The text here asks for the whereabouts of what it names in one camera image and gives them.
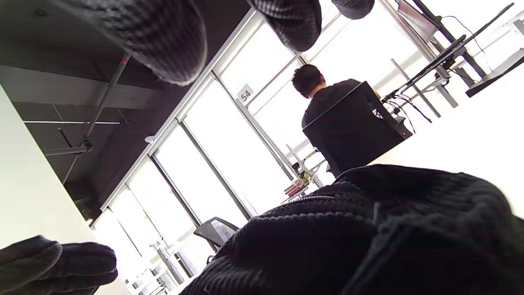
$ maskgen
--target black sweater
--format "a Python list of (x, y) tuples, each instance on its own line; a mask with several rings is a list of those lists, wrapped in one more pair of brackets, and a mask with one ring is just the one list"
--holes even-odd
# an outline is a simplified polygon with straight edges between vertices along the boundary
[(251, 219), (182, 294), (524, 294), (522, 226), (480, 178), (367, 166)]

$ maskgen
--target dark hair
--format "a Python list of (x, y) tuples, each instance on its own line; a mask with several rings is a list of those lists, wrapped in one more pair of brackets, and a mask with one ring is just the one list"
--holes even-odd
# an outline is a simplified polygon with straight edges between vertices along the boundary
[(293, 86), (303, 96), (308, 96), (318, 85), (322, 84), (320, 71), (314, 65), (303, 65), (295, 70)]

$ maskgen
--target chair backrest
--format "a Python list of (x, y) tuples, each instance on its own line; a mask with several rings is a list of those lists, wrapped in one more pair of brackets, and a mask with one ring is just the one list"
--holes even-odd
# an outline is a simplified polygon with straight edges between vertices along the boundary
[(221, 218), (213, 217), (199, 226), (193, 233), (222, 247), (238, 230), (238, 227)]
[[(369, 103), (384, 119), (372, 113)], [(309, 123), (303, 132), (338, 176), (369, 164), (411, 135), (403, 125), (400, 129), (398, 126), (399, 122), (384, 108), (369, 84), (362, 82)]]

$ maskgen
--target ceiling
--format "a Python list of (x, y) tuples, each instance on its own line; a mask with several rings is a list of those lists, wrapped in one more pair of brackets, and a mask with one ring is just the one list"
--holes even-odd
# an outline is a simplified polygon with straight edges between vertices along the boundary
[[(208, 61), (246, 15), (245, 0), (194, 1), (208, 33)], [(0, 84), (23, 120), (91, 121), (107, 81), (123, 51), (87, 23), (46, 0), (0, 0)], [(132, 60), (112, 91), (90, 141), (92, 152), (80, 156), (65, 187), (73, 199), (88, 200), (92, 211), (108, 198), (147, 143), (171, 114), (189, 86), (160, 81)], [(43, 151), (73, 145), (86, 125), (27, 124)], [(50, 156), (59, 178), (73, 155)]]

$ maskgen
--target ceiling pipe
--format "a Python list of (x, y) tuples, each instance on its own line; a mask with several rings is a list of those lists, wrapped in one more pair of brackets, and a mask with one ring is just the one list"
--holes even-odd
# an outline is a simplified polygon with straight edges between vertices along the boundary
[[(80, 147), (84, 146), (84, 140), (88, 139), (89, 136), (91, 135), (91, 132), (93, 132), (93, 128), (95, 127), (96, 122), (98, 121), (98, 119), (100, 117), (100, 114), (102, 113), (102, 110), (104, 109), (105, 104), (107, 103), (107, 99), (109, 98), (109, 93), (111, 93), (113, 88), (115, 88), (116, 84), (118, 83), (118, 80), (120, 79), (120, 76), (122, 75), (122, 72), (124, 72), (124, 69), (126, 68), (127, 63), (129, 62), (130, 58), (131, 58), (131, 54), (126, 52), (124, 54), (124, 57), (120, 61), (120, 64), (116, 68), (115, 73), (113, 74), (113, 77), (111, 78), (111, 82), (109, 82), (109, 84), (107, 85), (107, 89), (105, 90), (105, 92), (103, 94), (101, 93), (102, 97), (99, 98), (100, 104), (98, 106), (98, 109), (96, 110), (96, 115), (94, 116), (93, 120), (91, 120), (91, 123), (89, 124), (89, 128), (88, 128), (88, 130), (86, 131), (86, 133), (84, 135), (84, 138), (82, 140), (82, 143), (80, 144)], [(68, 170), (65, 173), (64, 178), (62, 179), (62, 184), (66, 183), (67, 179), (69, 178), (69, 175), (71, 174), (71, 171), (73, 170), (74, 165), (78, 161), (78, 157), (79, 156), (80, 156), (79, 154), (75, 154), (74, 155), (74, 158), (71, 161), (71, 164), (68, 166)]]
[(93, 150), (92, 146), (81, 146), (81, 147), (70, 147), (68, 149), (57, 149), (44, 152), (43, 154), (47, 156), (58, 156), (58, 155), (69, 155), (69, 154), (83, 154), (88, 153)]
[[(24, 121), (26, 124), (91, 124), (91, 122), (78, 122), (78, 121)], [(119, 125), (121, 122), (95, 122), (95, 124), (101, 125)]]

